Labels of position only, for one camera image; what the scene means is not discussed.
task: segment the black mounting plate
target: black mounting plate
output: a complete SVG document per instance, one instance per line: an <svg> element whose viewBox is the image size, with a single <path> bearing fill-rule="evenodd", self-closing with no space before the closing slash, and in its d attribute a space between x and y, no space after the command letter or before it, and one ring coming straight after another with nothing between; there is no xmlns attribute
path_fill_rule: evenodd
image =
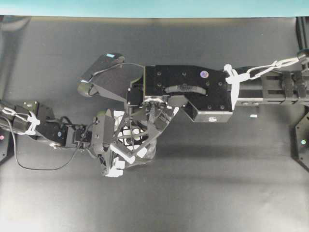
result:
<svg viewBox="0 0 309 232"><path fill-rule="evenodd" d="M8 146L11 133L9 131L0 129L0 163L4 162L5 158L8 156Z"/></svg>
<svg viewBox="0 0 309 232"><path fill-rule="evenodd" d="M309 113L295 127L298 157L295 157L309 171Z"/></svg>

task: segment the black surface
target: black surface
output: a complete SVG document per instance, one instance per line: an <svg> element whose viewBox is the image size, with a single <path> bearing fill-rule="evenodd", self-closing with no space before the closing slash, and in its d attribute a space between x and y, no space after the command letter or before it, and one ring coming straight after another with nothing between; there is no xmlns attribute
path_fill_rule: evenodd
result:
<svg viewBox="0 0 309 232"><path fill-rule="evenodd" d="M12 38L13 32L2 34ZM38 100L88 124L117 103L76 91L101 55L126 61L187 64L220 70L295 56L294 18L82 19L32 18L16 43L5 99ZM103 178L86 153L57 172L0 167L0 224L10 231L307 232L309 175L291 159L294 125L304 107L236 107L228 123L192 123L179 112L158 139L157 156L121 178ZM54 167L69 151L18 137L20 161Z"/></svg>

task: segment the teal wall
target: teal wall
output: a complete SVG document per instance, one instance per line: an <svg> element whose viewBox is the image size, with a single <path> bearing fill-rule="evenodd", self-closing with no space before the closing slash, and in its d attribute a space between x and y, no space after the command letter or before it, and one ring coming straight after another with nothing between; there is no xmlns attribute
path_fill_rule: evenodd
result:
<svg viewBox="0 0 309 232"><path fill-rule="evenodd" d="M0 0L1 15L282 17L309 15L309 0Z"/></svg>

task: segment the black wire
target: black wire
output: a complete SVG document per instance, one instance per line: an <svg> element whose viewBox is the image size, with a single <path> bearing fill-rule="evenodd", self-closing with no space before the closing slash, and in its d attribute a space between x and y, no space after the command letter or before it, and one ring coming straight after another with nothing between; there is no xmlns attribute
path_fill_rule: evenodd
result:
<svg viewBox="0 0 309 232"><path fill-rule="evenodd" d="M89 79L88 81L86 81L86 80L82 80L82 81L84 81L84 82L86 82L86 83L90 83L90 82L92 81L92 78L94 78L96 75L101 74L101 73L104 73L104 72L106 72L106 71L109 71L109 70L111 70L111 69L113 69L113 68L116 68L116 67L122 66L122 65L133 65L133 66L137 66L137 67L140 67L140 68L143 68L143 69L145 68L145 66L140 65L140 64L137 64L137 63L131 63L131 62L118 63L118 64L115 64L115 65L113 65L113 66L110 66L110 67L108 67L108 68L106 68L106 69L98 70L98 71L96 71L96 72L94 72L94 73L92 73L92 74L90 75L90 79Z"/></svg>
<svg viewBox="0 0 309 232"><path fill-rule="evenodd" d="M57 167L57 168L40 169L40 168L30 168L30 167L26 167L26 166L22 165L22 164L19 162L18 157L17 157L17 152L16 152L16 138L15 138L15 134L14 134L14 131L13 131L13 128L12 128L12 124L11 124L11 122L9 121L9 119L7 119L6 117L3 117L3 116L0 116L0 117L2 117L4 120L7 121L8 126L9 126L9 128L10 128L10 131L11 131L11 134L12 134L12 138L13 138L13 144L14 144L14 156L15 156L15 160L16 160L18 166L20 166L21 168L24 168L24 169L35 170L35 171L55 171L55 170L59 170L59 169L65 167L65 166L67 166L67 165L73 160L73 158L76 156L77 151L81 148L81 144L82 144L83 140L85 139L85 135L86 135L86 133L88 132L89 128L90 128L93 124L95 124L95 122L93 122L93 123L89 124L89 125L86 127L85 133L84 133L83 137L81 138L79 144L77 145L77 148L76 148L75 151L73 152L71 158L70 158L65 164L63 164L63 165L61 165L61 166L59 166L59 167Z"/></svg>
<svg viewBox="0 0 309 232"><path fill-rule="evenodd" d="M65 126L71 126L74 130L76 130L76 124L73 124L71 122L71 120L67 117L67 116L62 116L60 119L49 119L49 120L46 120L46 122L55 122L55 123L58 123L60 128L62 128L63 125Z"/></svg>

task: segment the white zip tie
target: white zip tie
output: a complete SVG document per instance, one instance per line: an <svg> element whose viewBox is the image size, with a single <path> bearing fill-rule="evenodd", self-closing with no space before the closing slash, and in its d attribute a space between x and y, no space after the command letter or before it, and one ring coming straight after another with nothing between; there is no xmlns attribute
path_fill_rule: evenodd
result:
<svg viewBox="0 0 309 232"><path fill-rule="evenodd" d="M232 89L231 89L232 110L234 110L235 105L236 105L237 100L238 100L239 88L240 88L241 82L247 81L247 80L257 79L257 78L261 77L262 75L272 71L273 69L280 69L282 67L291 66L291 65L296 64L298 62L299 62L299 59L297 57L289 58L289 59L283 59L283 60L280 60L280 61L275 61L270 65L264 65L264 66L259 66L259 67L254 67L254 68L248 69L248 71L246 73L243 73L243 74L238 74L235 69L232 69L232 66L230 64L226 64L224 66L224 71L226 71L229 74L229 76L225 80L228 84L232 85ZM265 70L257 73L253 77L250 77L250 73L252 71L259 70L259 69L265 69Z"/></svg>
<svg viewBox="0 0 309 232"><path fill-rule="evenodd" d="M24 133L19 133L20 135L23 135L23 134L35 135L35 129L41 123L41 121L39 121L37 119L37 117L35 116L35 114L32 111L29 111L30 115L25 114L25 115L27 115L27 119L18 115L18 113L16 113L15 110L8 108L8 107L4 107L2 112L5 113L6 115L15 116L15 117L23 120L24 122L30 122L31 123L29 128Z"/></svg>
<svg viewBox="0 0 309 232"><path fill-rule="evenodd" d="M231 89L231 101L232 101L232 110L234 110L236 102L239 95L240 83L250 79L249 73L238 74L235 69L232 69L230 64L224 66L224 71L229 74L225 80L228 84L232 85Z"/></svg>

